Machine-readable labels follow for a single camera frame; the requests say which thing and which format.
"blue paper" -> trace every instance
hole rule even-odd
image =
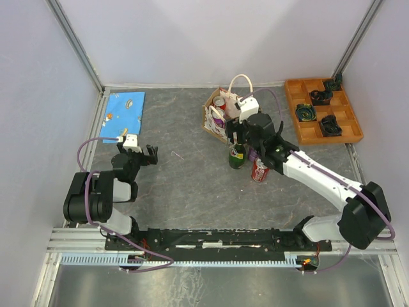
[[[110,94],[100,137],[116,138],[125,131],[139,134],[144,100],[144,92]],[[104,143],[116,142],[105,139]]]

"wooden tray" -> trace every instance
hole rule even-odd
[[[336,144],[336,143],[357,143],[364,134],[359,126],[358,120],[350,105],[350,101],[341,85],[341,91],[333,91],[334,96],[329,106],[314,106],[317,113],[317,120],[313,122],[300,122],[295,113],[297,104],[313,104],[309,93],[313,90],[325,90],[323,81],[329,79],[295,79],[287,80],[284,87],[286,89],[287,101],[291,117],[293,119],[295,132],[297,133],[300,145],[313,144]],[[327,115],[335,115],[338,125],[342,128],[342,136],[322,135],[319,122]]]

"bottle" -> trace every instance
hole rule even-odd
[[[239,169],[245,162],[245,148],[243,144],[235,144],[230,148],[229,165],[231,168]]]

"white wall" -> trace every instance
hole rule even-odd
[[[367,180],[383,187],[409,276],[409,2],[385,1],[344,73],[364,138],[356,144]]]
[[[105,85],[329,76],[371,0],[60,0]]]
[[[45,1],[0,4],[0,305],[29,306],[97,92]]]

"purple cable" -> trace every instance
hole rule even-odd
[[[368,198],[366,197],[362,192],[358,191],[356,188],[354,187],[350,187],[348,186],[348,184],[346,182],[344,182],[343,180],[337,178],[336,176],[334,176],[333,174],[329,173],[328,171],[326,171],[325,169],[320,168],[319,166],[315,165],[315,164],[310,164],[310,162],[301,157],[299,154],[295,153],[293,150],[290,150],[289,152],[291,152],[292,155],[294,155],[294,157],[296,157],[298,160],[302,161],[303,163],[306,163],[307,165],[309,165],[310,167],[316,169],[317,171],[319,171],[320,173],[324,174],[325,176],[331,178],[332,180],[335,180],[336,182],[338,182],[339,184],[343,185],[345,188],[351,190],[352,192],[354,192],[356,195],[360,196],[369,206],[371,206],[371,208],[379,215],[379,217],[382,219],[382,221],[386,224],[386,226],[389,228],[390,231],[390,237],[377,237],[376,239],[378,240],[393,240],[395,238],[395,229],[392,227],[392,225],[390,224],[390,222],[388,221],[388,219],[383,215],[383,213],[378,209],[378,207]],[[339,267],[348,257],[348,255],[350,254],[352,245],[350,244],[348,246],[348,249],[345,252],[345,255],[342,257],[342,259],[337,263],[334,264],[330,267],[327,267],[325,269],[319,270],[319,271],[315,271],[315,272],[307,272],[307,273],[312,273],[312,274],[316,274],[318,272],[325,272],[325,271],[329,271],[332,269],[335,269],[336,267]]]
[[[149,249],[143,248],[142,246],[139,246],[135,243],[133,243],[131,240],[129,240],[128,238],[126,238],[125,236],[119,234],[119,233],[115,233],[114,231],[112,231],[111,229],[99,225],[98,223],[95,223],[92,219],[91,219],[91,214],[89,213],[89,185],[91,184],[91,179],[92,176],[94,174],[99,174],[99,171],[92,171],[91,173],[89,173],[87,180],[85,181],[85,213],[87,216],[87,221],[89,224],[96,226],[96,227],[101,227],[101,229],[111,235],[115,235],[118,238],[121,238],[122,240],[124,240],[126,243],[132,245],[133,247],[140,249],[141,251],[144,251],[145,253],[151,254],[153,256],[157,256],[157,257],[161,257],[163,259],[166,259],[169,261],[169,263],[167,264],[162,264],[162,265],[158,265],[156,267],[149,267],[147,269],[142,269],[142,270],[136,270],[136,271],[128,271],[128,270],[124,270],[122,269],[122,271],[126,271],[126,272],[134,272],[134,273],[143,273],[143,272],[150,272],[150,271],[156,271],[159,269],[164,269],[165,267],[169,267],[170,265],[172,265],[174,263],[174,260],[171,257],[165,256],[165,255],[161,255],[159,253],[156,253],[154,251],[150,251]]]
[[[118,140],[117,138],[91,138],[91,139],[87,139],[85,142],[83,142],[83,144],[80,145],[80,147],[78,148],[78,151],[77,151],[77,163],[78,163],[79,168],[81,169],[81,171],[86,171],[84,169],[84,167],[82,166],[81,161],[80,161],[80,157],[79,157],[80,154],[81,154],[82,147],[87,145],[89,142],[96,141],[98,139],[108,139],[110,141],[117,141]]]
[[[273,94],[273,96],[274,96],[274,98],[275,98],[275,102],[277,103],[277,107],[279,108],[280,121],[283,122],[283,120],[282,120],[282,114],[281,114],[281,106],[280,106],[280,103],[279,103],[279,99],[277,98],[277,95],[274,93],[274,91],[271,90],[270,88],[258,88],[258,89],[256,89],[255,91],[252,91],[251,93],[249,93],[249,94],[247,94],[246,96],[242,97],[242,98],[240,99],[240,101],[243,101],[244,99],[249,98],[250,96],[252,96],[253,94],[255,94],[255,93],[259,92],[259,91],[269,91],[271,94]]]

